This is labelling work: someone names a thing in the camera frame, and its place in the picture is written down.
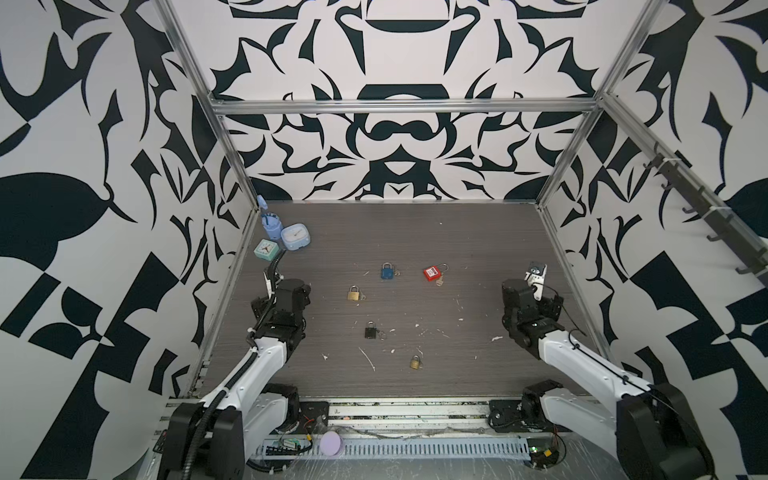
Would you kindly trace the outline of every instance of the aluminum frame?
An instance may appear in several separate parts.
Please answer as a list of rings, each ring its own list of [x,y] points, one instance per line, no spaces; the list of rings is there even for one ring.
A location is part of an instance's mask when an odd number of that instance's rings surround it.
[[[243,228],[243,236],[240,238],[240,244],[237,246],[237,253],[230,265],[230,269],[227,271],[227,278],[224,279],[224,288],[221,290],[219,300],[216,303],[216,309],[213,314],[213,321],[208,331],[203,335],[203,344],[200,346],[200,356],[197,358],[197,362],[194,364],[191,372],[192,375],[184,384],[184,388],[181,392],[184,392],[186,396],[192,396],[195,390],[198,388],[197,381],[203,376],[202,372],[204,365],[210,359],[210,354],[216,344],[216,339],[219,336],[219,330],[221,324],[224,321],[224,315],[227,313],[227,306],[230,304],[232,294],[235,290],[235,283],[240,276],[240,271],[243,269],[243,261],[246,255],[250,251],[248,246],[250,245],[250,239],[253,237],[253,231],[256,229],[256,225],[259,219],[260,210],[252,210],[248,220]]]
[[[563,249],[563,246],[560,245],[560,240],[558,240],[557,234],[558,229],[554,225],[554,221],[552,221],[549,210],[547,207],[540,207],[538,208],[538,212],[539,216],[541,217],[541,222],[544,224],[544,230],[547,232],[547,237],[549,237],[549,242],[554,247],[554,254],[557,256],[558,262],[563,267],[565,279],[568,282],[568,286],[571,288],[571,292],[573,293],[574,298],[576,299],[576,304],[581,311],[581,316],[586,319],[587,333],[589,334],[590,338],[592,338],[592,341],[594,342],[595,347],[598,349],[598,352],[604,358],[608,359],[609,362],[616,364],[616,358],[611,352],[611,348],[608,345],[605,336],[598,329],[599,323],[594,318],[594,316],[592,316],[592,312],[587,308],[587,304],[584,301],[586,296],[584,295],[584,292],[581,291],[581,287],[576,280],[576,275],[573,271],[573,268],[571,267],[571,264],[568,262],[568,258],[565,255],[565,249]]]
[[[598,99],[600,108],[611,116],[619,128],[624,131],[632,141],[640,148],[649,159],[657,154],[664,155],[665,158],[676,158],[677,155],[664,144],[663,141],[643,122],[637,118],[637,115],[619,100],[615,94],[605,94]]]
[[[211,100],[218,115],[393,114],[497,111],[590,111],[593,98],[440,98],[415,100]]]
[[[763,285],[768,286],[768,269],[760,268],[760,266],[765,265],[764,260],[761,260],[764,253],[760,253],[763,247],[765,247],[765,243],[757,233],[744,223],[736,212],[731,210],[693,171],[689,170],[677,158],[677,154],[665,145],[650,128],[646,127],[619,97],[615,94],[606,94],[600,99],[599,103],[605,109],[605,112],[616,122],[616,125],[627,133],[629,138],[649,159],[661,154],[664,157],[664,162],[678,162],[676,169],[681,170],[683,177],[687,178],[690,188],[697,190],[703,198],[707,199],[706,202],[709,204],[710,211],[715,210],[720,215],[723,215],[722,221],[716,221],[717,217],[709,215],[709,213],[702,215],[704,221],[716,233],[716,236],[712,237],[712,239],[723,240],[728,248],[749,267],[748,270],[737,268],[738,272],[753,273]],[[670,180],[664,172],[662,165],[658,165],[657,169]],[[690,193],[686,194],[686,191],[681,190],[679,187],[677,191],[689,202],[693,201]],[[719,229],[723,228],[721,223],[730,225],[732,228],[718,232]],[[760,268],[760,270],[752,271],[753,268]]]
[[[538,193],[535,202],[537,205],[546,207],[549,200],[554,196],[554,193],[558,191],[560,183],[563,181],[563,177],[566,172],[568,172],[568,169],[571,168],[578,151],[581,149],[581,145],[584,144],[587,137],[589,137],[589,134],[592,133],[592,129],[598,122],[602,113],[603,110],[598,106],[581,119],[581,122],[579,122],[579,125],[568,140],[568,144],[565,145],[565,149],[555,161],[552,173],[549,174],[547,181],[544,182],[544,186]]]
[[[157,9],[157,14],[160,17],[161,23],[165,27],[165,35],[168,37],[170,46],[179,57],[181,67],[184,69],[187,78],[192,84],[192,91],[194,91],[197,100],[200,102],[200,107],[203,109],[205,118],[208,120],[211,129],[214,131],[214,136],[221,142],[224,148],[227,161],[230,164],[230,168],[235,173],[237,181],[240,183],[241,190],[245,193],[251,208],[257,210],[259,204],[256,200],[257,193],[253,189],[253,183],[246,174],[243,161],[240,159],[240,154],[237,153],[237,149],[232,143],[232,138],[230,137],[229,132],[227,132],[227,129],[222,124],[221,118],[214,112],[208,97],[208,87],[201,74],[202,71],[192,54],[187,38],[184,36],[184,30],[181,28],[181,23],[179,22],[174,7],[170,4],[170,0],[154,0],[154,6]]]
[[[635,20],[629,35],[627,35],[621,49],[619,49],[614,62],[611,64],[611,68],[608,70],[602,84],[595,93],[595,99],[613,93],[614,89],[624,77],[624,73],[629,68],[632,59],[642,48],[646,38],[648,38],[650,30],[653,28],[661,10],[668,2],[669,0],[648,0],[644,5]],[[554,192],[558,190],[565,173],[571,168],[571,164],[573,164],[581,145],[587,140],[587,137],[592,132],[592,128],[594,128],[594,124],[597,123],[598,118],[600,118],[601,111],[602,107],[598,101],[597,107],[584,117],[578,127],[576,127],[565,150],[563,150],[563,153],[560,154],[560,157],[555,161],[554,170],[552,170],[552,173],[549,175],[541,192],[539,192],[538,198],[536,199],[538,205],[546,207],[547,203],[554,195]]]

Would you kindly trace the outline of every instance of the clock face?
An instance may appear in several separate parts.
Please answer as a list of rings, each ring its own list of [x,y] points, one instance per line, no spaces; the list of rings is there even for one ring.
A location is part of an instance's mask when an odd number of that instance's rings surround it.
[[[275,249],[275,247],[276,247],[275,243],[267,242],[266,240],[262,240],[259,243],[259,246],[256,247],[256,250],[261,252],[261,253],[269,254],[269,253],[272,253],[272,251]]]

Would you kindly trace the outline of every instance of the blue cup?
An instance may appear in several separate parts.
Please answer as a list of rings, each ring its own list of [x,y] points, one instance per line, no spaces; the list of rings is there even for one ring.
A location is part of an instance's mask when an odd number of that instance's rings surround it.
[[[280,217],[269,213],[261,216],[261,224],[270,240],[280,240],[280,234],[283,232],[283,223]]]

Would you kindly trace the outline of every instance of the purple disc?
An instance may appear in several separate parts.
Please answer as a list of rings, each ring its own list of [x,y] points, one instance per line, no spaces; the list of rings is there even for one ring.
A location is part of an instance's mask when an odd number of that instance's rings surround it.
[[[326,432],[320,439],[320,451],[323,455],[333,457],[338,455],[342,449],[342,439],[336,432]]]

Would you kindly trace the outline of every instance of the black padlock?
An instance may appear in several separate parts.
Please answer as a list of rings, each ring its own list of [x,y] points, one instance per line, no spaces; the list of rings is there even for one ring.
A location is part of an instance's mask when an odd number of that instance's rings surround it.
[[[366,338],[375,339],[377,332],[376,324],[374,322],[368,322],[368,326],[366,327]]]

